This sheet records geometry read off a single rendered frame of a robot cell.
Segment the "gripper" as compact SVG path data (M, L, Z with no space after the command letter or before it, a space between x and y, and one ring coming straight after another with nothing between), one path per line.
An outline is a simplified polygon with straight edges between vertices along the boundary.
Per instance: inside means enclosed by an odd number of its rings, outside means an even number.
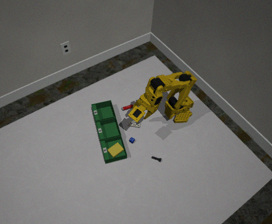
M138 107L139 106L139 107ZM152 106L152 104L149 103L149 100L147 99L146 93L140 96L139 100L133 105L132 111L128 114L129 117L131 117L133 120L138 122L144 115L145 110L148 110L146 113L146 116L143 119L148 118L151 116L154 112L157 111L159 107L158 105Z

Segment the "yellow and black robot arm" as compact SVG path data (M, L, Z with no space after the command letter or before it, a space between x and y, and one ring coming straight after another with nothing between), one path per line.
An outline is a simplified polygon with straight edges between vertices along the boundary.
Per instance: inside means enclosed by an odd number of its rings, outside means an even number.
M151 77L145 90L146 96L149 103L155 106L161 103L162 93L171 90L167 96L168 100L165 103L164 113L169 119L176 115L175 123L187 122L189 117L192 116L189 109L193 104L187 96L196 81L197 79L189 71L172 73L167 76L159 75L156 78ZM179 92L178 100L174 97L177 92Z

